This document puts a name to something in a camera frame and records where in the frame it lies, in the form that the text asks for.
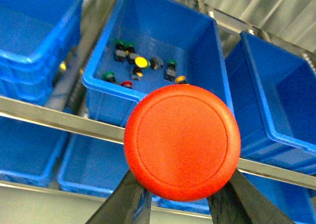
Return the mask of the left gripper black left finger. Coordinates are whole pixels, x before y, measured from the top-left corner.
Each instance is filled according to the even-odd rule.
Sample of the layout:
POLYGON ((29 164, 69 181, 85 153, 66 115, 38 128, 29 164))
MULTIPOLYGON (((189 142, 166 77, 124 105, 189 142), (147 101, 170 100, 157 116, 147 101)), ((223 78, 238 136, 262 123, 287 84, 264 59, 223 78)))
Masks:
POLYGON ((152 193, 129 170, 112 194, 86 221, 87 224, 148 224, 152 193))

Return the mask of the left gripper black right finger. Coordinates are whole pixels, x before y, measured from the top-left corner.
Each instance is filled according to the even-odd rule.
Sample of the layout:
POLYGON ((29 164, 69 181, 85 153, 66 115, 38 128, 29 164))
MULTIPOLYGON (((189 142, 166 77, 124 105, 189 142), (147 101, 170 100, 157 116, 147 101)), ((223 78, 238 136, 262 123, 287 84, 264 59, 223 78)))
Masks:
POLYGON ((293 224, 239 170, 215 194, 207 197, 214 224, 293 224))

